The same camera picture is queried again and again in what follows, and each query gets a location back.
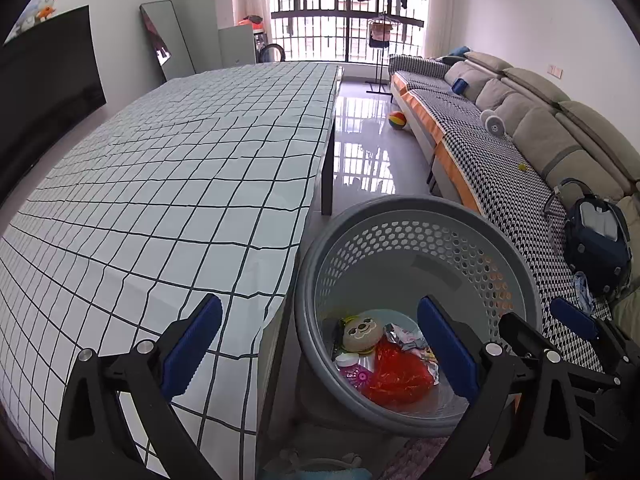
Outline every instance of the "red plastic bag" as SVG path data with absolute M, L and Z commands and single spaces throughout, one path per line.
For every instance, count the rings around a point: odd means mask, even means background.
M 376 404 L 388 406 L 417 402 L 432 386 L 433 376 L 420 358 L 383 337 L 376 345 L 373 376 L 361 392 Z

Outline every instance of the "blue pillow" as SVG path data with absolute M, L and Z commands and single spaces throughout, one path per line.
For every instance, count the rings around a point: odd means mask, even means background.
M 456 79 L 456 82 L 453 83 L 453 86 L 451 87 L 451 89 L 453 90 L 454 94 L 457 95 L 462 95 L 462 92 L 464 92 L 466 90 L 466 87 L 468 87 L 469 84 L 462 78 Z
M 456 50 L 452 50 L 450 56 L 464 56 L 466 52 L 471 52 L 468 46 L 459 46 Z

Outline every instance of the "basket rim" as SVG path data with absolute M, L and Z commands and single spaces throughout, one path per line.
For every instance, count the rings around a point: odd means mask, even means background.
M 479 214 L 433 196 L 390 195 L 352 206 L 331 219 L 314 239 L 302 261 L 296 280 L 294 316 L 300 346 L 314 373 L 345 407 L 370 424 L 397 434 L 447 436 L 463 413 L 437 418 L 421 418 L 393 412 L 367 399 L 340 375 L 324 351 L 315 319 L 315 291 L 318 273 L 325 257 L 342 235 L 363 220 L 393 210 L 422 210 L 440 213 L 460 221 L 487 238 L 508 261 L 523 293 L 525 304 L 533 302 L 535 319 L 527 319 L 537 330 L 542 326 L 542 304 L 529 266 L 517 248 L 500 229 Z

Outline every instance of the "mirror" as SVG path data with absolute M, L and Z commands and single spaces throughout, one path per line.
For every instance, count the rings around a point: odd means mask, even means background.
M 196 73 L 184 43 L 171 0 L 140 5 L 140 13 L 164 79 L 187 77 Z

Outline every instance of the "pink toy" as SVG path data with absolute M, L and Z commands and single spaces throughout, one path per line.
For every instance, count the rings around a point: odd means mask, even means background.
M 340 374 L 349 381 L 349 384 L 356 390 L 360 390 L 367 385 L 371 378 L 371 372 L 360 365 L 340 368 Z

